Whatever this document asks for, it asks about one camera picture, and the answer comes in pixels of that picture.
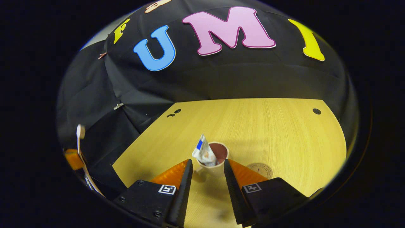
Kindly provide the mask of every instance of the blue letter u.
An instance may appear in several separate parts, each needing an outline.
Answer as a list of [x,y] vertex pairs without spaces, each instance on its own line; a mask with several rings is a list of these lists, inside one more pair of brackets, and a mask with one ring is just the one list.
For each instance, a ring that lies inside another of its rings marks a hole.
[[153,58],[146,44],[147,39],[141,40],[134,47],[134,52],[138,54],[143,65],[150,71],[160,71],[168,67],[176,57],[176,49],[167,34],[169,26],[162,26],[151,34],[152,38],[158,39],[160,46],[163,48],[163,56],[160,59]]

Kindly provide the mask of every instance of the screw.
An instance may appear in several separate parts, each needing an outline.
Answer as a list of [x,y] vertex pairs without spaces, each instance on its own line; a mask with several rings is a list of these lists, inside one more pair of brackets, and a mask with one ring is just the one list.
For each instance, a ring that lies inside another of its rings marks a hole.
[[312,111],[313,111],[315,114],[318,114],[318,115],[321,114],[321,111],[320,111],[319,109],[314,108]]
[[160,217],[163,216],[162,212],[159,211],[159,210],[155,210],[155,211],[153,212],[153,215],[154,215],[156,218],[160,218]]

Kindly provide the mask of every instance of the beige mug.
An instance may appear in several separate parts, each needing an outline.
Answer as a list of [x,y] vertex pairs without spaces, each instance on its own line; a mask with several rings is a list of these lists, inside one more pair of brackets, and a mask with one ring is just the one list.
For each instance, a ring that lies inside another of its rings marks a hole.
[[200,167],[194,171],[194,174],[197,175],[194,179],[197,181],[198,180],[202,181],[202,177],[200,176],[202,171],[205,171],[208,174],[215,177],[225,176],[224,163],[225,159],[228,159],[229,157],[228,148],[223,143],[220,142],[210,142],[209,146],[211,147],[212,152],[214,152],[215,156],[217,157],[219,164],[216,166],[206,166],[197,160],[197,163],[200,165]]

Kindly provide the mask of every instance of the pink letter m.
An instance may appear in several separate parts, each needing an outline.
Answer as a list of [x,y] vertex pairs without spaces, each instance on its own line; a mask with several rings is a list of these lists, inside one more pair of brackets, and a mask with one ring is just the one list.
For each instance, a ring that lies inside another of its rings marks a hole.
[[269,37],[256,13],[257,11],[252,8],[231,7],[226,21],[206,12],[198,12],[185,17],[183,23],[188,23],[193,27],[200,42],[197,52],[202,56],[217,53],[222,49],[220,44],[214,42],[210,33],[230,48],[235,48],[240,28],[245,35],[242,40],[245,47],[275,47],[275,41]]

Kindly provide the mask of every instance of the sugar packet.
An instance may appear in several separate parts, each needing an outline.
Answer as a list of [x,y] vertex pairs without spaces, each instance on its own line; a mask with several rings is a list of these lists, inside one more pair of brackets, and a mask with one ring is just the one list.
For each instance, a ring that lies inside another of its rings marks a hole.
[[206,166],[215,166],[218,164],[217,157],[209,146],[204,134],[201,134],[192,156]]

